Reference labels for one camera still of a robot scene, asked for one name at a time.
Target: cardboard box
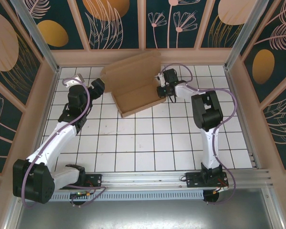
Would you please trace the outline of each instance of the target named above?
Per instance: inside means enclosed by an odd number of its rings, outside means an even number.
[[[159,98],[155,76],[160,72],[158,51],[146,52],[103,68],[105,92],[111,92],[122,117],[127,117],[165,101]]]

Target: purple cable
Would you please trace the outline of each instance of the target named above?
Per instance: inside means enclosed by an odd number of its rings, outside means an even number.
[[[218,161],[218,163],[221,164],[221,166],[231,175],[231,178],[232,178],[232,180],[233,180],[233,192],[232,192],[231,196],[230,196],[228,199],[223,200],[223,201],[220,201],[220,202],[212,202],[212,204],[223,204],[223,203],[226,203],[227,201],[229,201],[229,200],[233,197],[233,195],[234,195],[234,193],[235,193],[235,190],[236,190],[236,181],[235,181],[235,177],[233,176],[232,172],[231,172],[231,171],[219,160],[219,158],[217,157],[217,154],[216,154],[216,151],[215,151],[215,133],[216,133],[216,130],[219,129],[219,127],[220,127],[221,125],[223,125],[224,123],[228,122],[231,118],[233,118],[234,114],[236,113],[236,109],[237,109],[237,100],[236,100],[236,97],[235,97],[235,95],[233,95],[233,93],[231,93],[230,91],[228,91],[228,90],[226,90],[226,89],[223,89],[223,88],[212,88],[212,89],[199,90],[199,89],[196,89],[196,88],[193,88],[193,87],[188,86],[187,84],[193,80],[193,74],[192,74],[191,70],[190,70],[186,65],[184,65],[184,64],[182,64],[182,63],[171,63],[171,64],[165,66],[165,67],[160,71],[160,74],[163,73],[167,67],[169,67],[169,66],[171,66],[171,65],[176,65],[176,64],[183,66],[184,68],[186,68],[186,69],[189,71],[189,73],[190,73],[190,75],[191,75],[191,80],[187,81],[186,84],[185,84],[186,87],[188,87],[189,89],[192,89],[193,91],[196,91],[196,92],[223,91],[223,92],[227,92],[227,93],[228,93],[229,95],[231,95],[231,97],[232,97],[233,104],[234,104],[234,110],[233,110],[232,114],[231,114],[226,120],[222,121],[220,124],[218,124],[217,127],[215,127],[215,129],[214,129],[214,131],[213,131],[213,137],[212,137],[213,154],[214,154],[216,160]]]
[[[73,187],[73,188],[78,188],[78,189],[86,189],[86,190],[97,190],[97,189],[103,188],[103,190],[99,194],[97,194],[92,200],[86,201],[85,203],[83,203],[81,205],[75,205],[74,204],[73,201],[74,201],[75,198],[77,198],[77,196],[74,196],[71,199],[71,203],[72,203],[73,207],[78,207],[78,208],[81,208],[81,207],[87,206],[88,204],[91,204],[92,202],[95,201],[95,199],[97,199],[107,189],[105,186],[100,186],[100,187],[81,187],[81,186],[67,185],[67,187]]]
[[[78,82],[81,86],[83,86],[86,90],[86,93],[87,95],[89,95],[89,91],[86,87],[85,84],[83,84],[81,81],[77,80],[77,79],[74,79],[74,78],[66,78],[62,81],[62,84],[66,86],[65,82],[66,81],[70,81],[70,80],[74,80],[76,82]],[[32,169],[32,167],[34,166],[35,162],[38,160],[39,156],[43,153],[44,149],[51,143],[51,141],[54,139],[54,137],[56,137],[56,135],[59,135],[59,133],[66,127],[72,125],[73,123],[75,123],[76,121],[78,121],[80,118],[82,118],[85,113],[87,112],[88,108],[89,108],[89,104],[90,104],[90,96],[87,96],[87,105],[84,109],[84,111],[81,113],[80,116],[78,116],[76,119],[74,119],[73,121],[69,122],[68,124],[64,125],[62,128],[60,128],[45,144],[44,146],[40,149],[40,152],[36,155],[36,157],[34,158],[34,160],[31,162],[30,166],[28,167],[25,175],[24,175],[24,178],[23,178],[23,182],[22,182],[22,186],[21,186],[21,200],[22,200],[22,204],[26,207],[26,208],[32,208],[36,202],[29,206],[27,205],[27,203],[25,202],[25,185],[27,183],[27,179],[28,179],[28,176],[29,176],[29,173]]]

